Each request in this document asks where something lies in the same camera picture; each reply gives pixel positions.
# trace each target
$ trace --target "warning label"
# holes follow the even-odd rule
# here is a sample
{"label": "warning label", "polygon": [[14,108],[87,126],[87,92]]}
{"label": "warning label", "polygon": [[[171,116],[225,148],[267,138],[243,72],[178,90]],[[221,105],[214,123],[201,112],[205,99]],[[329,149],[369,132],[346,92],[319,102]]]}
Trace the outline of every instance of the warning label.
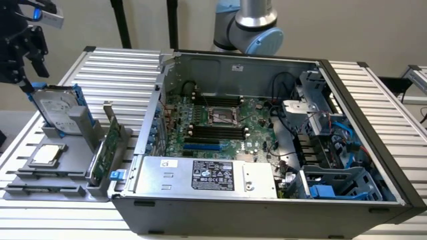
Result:
{"label": "warning label", "polygon": [[194,161],[191,187],[197,190],[234,191],[234,163]]}

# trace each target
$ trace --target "black cable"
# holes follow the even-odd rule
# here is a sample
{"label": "black cable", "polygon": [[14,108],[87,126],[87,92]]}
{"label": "black cable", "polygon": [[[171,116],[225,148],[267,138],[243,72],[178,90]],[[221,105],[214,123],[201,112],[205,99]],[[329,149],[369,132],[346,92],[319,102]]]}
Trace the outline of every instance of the black cable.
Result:
{"label": "black cable", "polygon": [[402,94],[402,99],[401,99],[401,103],[403,104],[403,99],[406,98],[406,94],[407,94],[407,91],[403,92]]}
{"label": "black cable", "polygon": [[270,108],[270,110],[269,110],[270,117],[278,117],[279,114],[278,114],[278,115],[274,115],[274,114],[273,114],[273,110],[277,109],[278,107],[279,107],[279,106],[271,105],[271,108]]}
{"label": "black cable", "polygon": [[[285,88],[285,92],[286,94],[290,96],[291,98],[291,93],[290,93],[290,89],[287,87],[287,84],[285,82],[282,82],[282,85],[283,85],[283,88]],[[278,101],[279,100],[279,96],[281,96],[281,92],[278,92],[278,96],[275,97],[275,100]]]}
{"label": "black cable", "polygon": [[198,85],[198,84],[197,84],[197,81],[194,81],[194,80],[187,80],[187,81],[185,81],[185,83],[182,84],[182,87],[181,87],[181,95],[185,94],[185,87],[186,87],[186,85],[190,84],[190,83],[193,83],[195,86]]}
{"label": "black cable", "polygon": [[282,154],[282,155],[274,154],[274,153],[273,153],[273,147],[274,147],[274,145],[275,145],[275,144],[273,144],[273,145],[269,147],[269,150],[267,150],[267,152],[270,153],[270,155],[273,155],[273,156],[275,156],[275,157],[285,157],[285,156],[287,156],[287,155],[297,154],[297,151],[289,152],[289,153]]}
{"label": "black cable", "polygon": [[293,76],[294,79],[297,79],[297,77],[294,76],[294,74],[290,73],[289,71],[282,71],[282,72],[279,72],[279,73],[274,76],[273,84],[271,84],[271,101],[275,100],[275,82],[277,82],[278,77],[279,77],[282,74],[289,74],[289,75]]}
{"label": "black cable", "polygon": [[427,106],[422,107],[420,110],[421,115],[422,115],[422,120],[420,121],[421,124],[424,124],[427,120],[427,113],[426,113],[426,115],[424,114],[424,109],[427,109]]}

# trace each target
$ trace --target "hard drive label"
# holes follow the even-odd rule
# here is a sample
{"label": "hard drive label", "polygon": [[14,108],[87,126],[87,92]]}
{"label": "hard drive label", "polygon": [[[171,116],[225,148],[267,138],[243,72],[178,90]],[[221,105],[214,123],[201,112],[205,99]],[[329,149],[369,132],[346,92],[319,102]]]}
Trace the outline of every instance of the hard drive label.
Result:
{"label": "hard drive label", "polygon": [[74,106],[73,102],[69,102],[65,98],[63,101],[42,99],[41,103],[46,109],[50,120],[59,130],[67,134],[82,133],[77,122],[69,117],[70,109]]}
{"label": "hard drive label", "polygon": [[234,191],[234,163],[230,161],[193,161],[191,187],[197,190]]}

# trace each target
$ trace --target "blue cable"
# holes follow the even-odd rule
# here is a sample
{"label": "blue cable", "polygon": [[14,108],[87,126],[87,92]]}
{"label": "blue cable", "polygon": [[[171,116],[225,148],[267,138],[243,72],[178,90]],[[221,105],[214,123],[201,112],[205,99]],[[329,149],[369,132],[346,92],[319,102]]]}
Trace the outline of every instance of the blue cable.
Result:
{"label": "blue cable", "polygon": [[333,122],[333,125],[335,125],[337,127],[345,129],[349,132],[350,137],[351,138],[354,137],[354,131],[345,124],[342,124],[341,122],[335,121],[335,122]]}
{"label": "blue cable", "polygon": [[345,169],[349,169],[349,168],[350,168],[353,162],[354,162],[354,153],[351,152],[351,153],[350,153],[349,162],[347,162],[347,164],[346,164]]}

